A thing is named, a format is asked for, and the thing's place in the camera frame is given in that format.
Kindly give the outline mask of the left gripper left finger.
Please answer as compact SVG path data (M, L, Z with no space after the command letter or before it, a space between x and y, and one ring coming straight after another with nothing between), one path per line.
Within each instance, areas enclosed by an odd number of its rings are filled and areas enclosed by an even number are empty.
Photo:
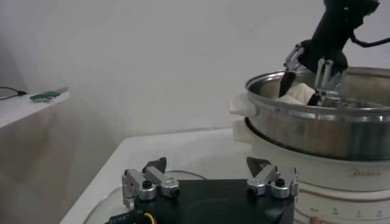
M180 195L179 181L165 175L167 160L162 157L149 161L139 172L126 169L122 174L122 201L131 208L135 199L140 201L155 200L160 194L166 198L177 198Z

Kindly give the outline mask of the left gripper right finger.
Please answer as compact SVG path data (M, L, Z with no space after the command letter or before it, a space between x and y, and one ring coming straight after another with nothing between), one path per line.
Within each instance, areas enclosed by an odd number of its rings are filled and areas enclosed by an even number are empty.
M299 194L299 174L295 167L279 168L266 159L248 156L246 163L252 178L246 181L248 195L274 198L296 197Z

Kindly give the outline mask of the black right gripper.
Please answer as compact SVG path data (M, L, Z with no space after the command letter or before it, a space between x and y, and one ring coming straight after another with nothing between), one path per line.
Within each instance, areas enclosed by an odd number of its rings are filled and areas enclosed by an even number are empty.
M348 68L343 48L353 31L363 24L364 17L374 13L380 3L373 0L324 0L324 4L325 12L311 39L296 44L285 58L278 96L287 93L303 65L316 72L314 94L307 105L338 107Z

